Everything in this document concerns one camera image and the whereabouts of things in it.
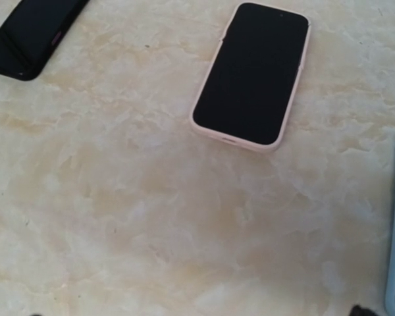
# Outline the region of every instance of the cell phone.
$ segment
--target cell phone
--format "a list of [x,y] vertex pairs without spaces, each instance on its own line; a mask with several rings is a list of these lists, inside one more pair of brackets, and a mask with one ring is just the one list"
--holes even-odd
[[309,42],[301,14],[256,3],[233,14],[190,114],[194,130],[255,151],[279,146]]
[[22,0],[0,27],[0,74],[36,78],[88,0]]

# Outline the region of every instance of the marble countertop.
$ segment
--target marble countertop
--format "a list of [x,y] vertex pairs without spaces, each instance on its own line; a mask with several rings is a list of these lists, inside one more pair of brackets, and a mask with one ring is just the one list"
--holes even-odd
[[91,0],[0,76],[0,316],[383,312],[395,0],[263,2],[313,23],[274,153],[188,124],[238,0]]

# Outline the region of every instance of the smartphone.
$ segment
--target smartphone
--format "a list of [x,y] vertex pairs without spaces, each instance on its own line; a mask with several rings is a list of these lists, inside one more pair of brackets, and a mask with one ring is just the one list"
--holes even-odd
[[0,74],[32,80],[88,0],[22,0],[0,27]]
[[256,3],[240,5],[190,114],[194,130],[256,151],[277,148],[310,29],[301,14]]

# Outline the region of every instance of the phone screen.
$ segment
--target phone screen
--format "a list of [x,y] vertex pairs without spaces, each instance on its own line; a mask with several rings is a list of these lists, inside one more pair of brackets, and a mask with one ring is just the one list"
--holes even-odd
[[275,143],[308,29],[304,16],[241,5],[194,109],[194,122],[249,142]]
[[0,28],[0,73],[22,78],[39,73],[70,26],[65,22],[74,20],[87,2],[22,0]]

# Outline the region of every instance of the phone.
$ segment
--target phone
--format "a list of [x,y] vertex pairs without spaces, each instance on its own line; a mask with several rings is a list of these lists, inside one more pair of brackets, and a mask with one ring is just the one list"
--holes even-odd
[[22,0],[0,27],[0,74],[32,80],[88,0]]
[[309,41],[303,15],[241,4],[190,114],[194,130],[255,151],[284,134]]

